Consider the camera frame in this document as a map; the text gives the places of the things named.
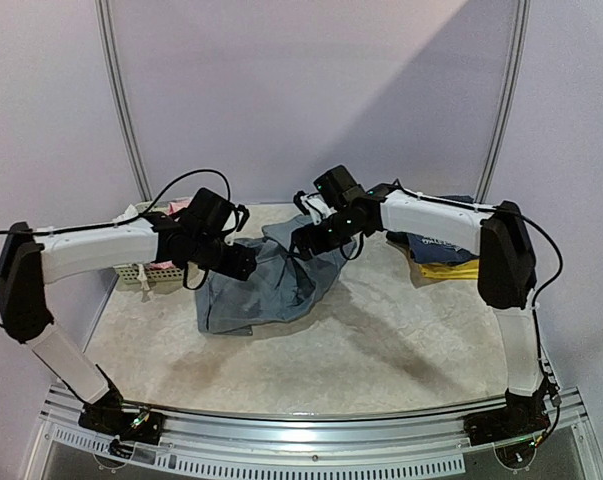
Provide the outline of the grey garment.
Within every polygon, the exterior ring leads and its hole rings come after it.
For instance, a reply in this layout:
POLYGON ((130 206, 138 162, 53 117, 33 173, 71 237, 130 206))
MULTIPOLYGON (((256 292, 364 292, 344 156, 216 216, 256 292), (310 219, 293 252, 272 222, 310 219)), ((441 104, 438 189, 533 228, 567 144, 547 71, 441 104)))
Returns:
POLYGON ((246 281, 218 273, 208 276, 195 293, 198 331, 250 336, 254 326, 290 323, 307 315, 357 249, 352 241, 307 261, 292 256, 292 232, 310 223, 308 216, 297 215, 264 225, 260 238, 238 239, 239 244, 256 250, 256 270, 246 281))

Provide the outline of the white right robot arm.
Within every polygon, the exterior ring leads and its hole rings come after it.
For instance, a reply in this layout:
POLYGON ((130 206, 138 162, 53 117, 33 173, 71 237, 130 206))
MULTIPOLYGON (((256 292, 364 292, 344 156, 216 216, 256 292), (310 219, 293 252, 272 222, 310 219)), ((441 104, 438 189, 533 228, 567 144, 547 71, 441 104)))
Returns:
POLYGON ((536 257, 525 220, 513 202, 459 202, 414 192, 398 184, 370 190, 354 185, 343 192, 319 186, 299 191, 294 204, 311 218, 292 243, 309 259, 345 246, 357 235, 412 233, 457 246, 479 260, 477 289, 496 315, 504 345, 507 390, 521 396, 498 415, 498 427, 518 436, 537 417, 528 398, 543 380, 535 321, 536 257))

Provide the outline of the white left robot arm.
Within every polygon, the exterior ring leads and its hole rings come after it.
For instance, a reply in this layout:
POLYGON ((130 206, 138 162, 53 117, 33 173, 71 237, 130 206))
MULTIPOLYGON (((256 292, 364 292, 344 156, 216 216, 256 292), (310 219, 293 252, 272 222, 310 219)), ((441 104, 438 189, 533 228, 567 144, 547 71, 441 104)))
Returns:
POLYGON ((240 281, 256 269, 255 250, 229 243, 224 231, 194 233, 162 213, 60 229, 18 222, 1 234, 1 327, 91 405, 92 419, 109 434, 122 433, 130 415, 107 396, 112 386, 85 354, 80 310, 104 294, 98 281, 115 266, 164 261, 240 281))

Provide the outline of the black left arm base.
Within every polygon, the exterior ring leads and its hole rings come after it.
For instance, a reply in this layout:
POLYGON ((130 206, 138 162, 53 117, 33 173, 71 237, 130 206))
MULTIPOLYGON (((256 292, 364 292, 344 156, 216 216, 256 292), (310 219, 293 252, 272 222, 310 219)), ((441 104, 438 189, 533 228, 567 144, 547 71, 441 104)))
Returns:
POLYGON ((108 390, 103 397, 84 404, 78 425, 123 442, 158 445, 165 420, 164 414, 147 407, 126 407, 119 389, 108 381, 108 390))

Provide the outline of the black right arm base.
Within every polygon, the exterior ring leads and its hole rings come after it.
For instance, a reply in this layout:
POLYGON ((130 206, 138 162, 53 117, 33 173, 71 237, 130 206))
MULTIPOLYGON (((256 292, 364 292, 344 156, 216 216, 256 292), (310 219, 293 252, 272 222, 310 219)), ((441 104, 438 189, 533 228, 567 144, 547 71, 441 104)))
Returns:
POLYGON ((538 447, 557 427, 560 419, 560 387, 544 378, 530 397, 505 392, 504 407, 467 415, 463 429, 473 446, 516 438, 526 439, 535 432, 541 436, 532 445, 538 447))

